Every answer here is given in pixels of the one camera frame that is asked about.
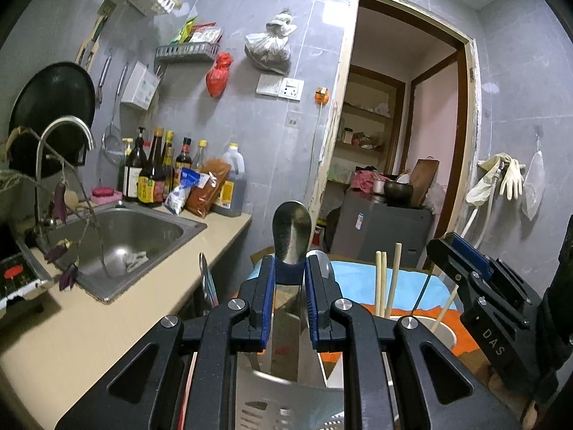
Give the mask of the right hand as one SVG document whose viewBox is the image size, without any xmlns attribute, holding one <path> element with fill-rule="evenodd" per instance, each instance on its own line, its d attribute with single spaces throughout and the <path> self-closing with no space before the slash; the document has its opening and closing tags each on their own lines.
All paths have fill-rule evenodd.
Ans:
<svg viewBox="0 0 573 430">
<path fill-rule="evenodd" d="M 510 409 L 520 422 L 521 429 L 536 429 L 555 400 L 553 395 L 547 402 L 542 403 L 521 392 L 510 390 L 491 365 L 487 365 L 486 385 L 487 389 Z"/>
</svg>

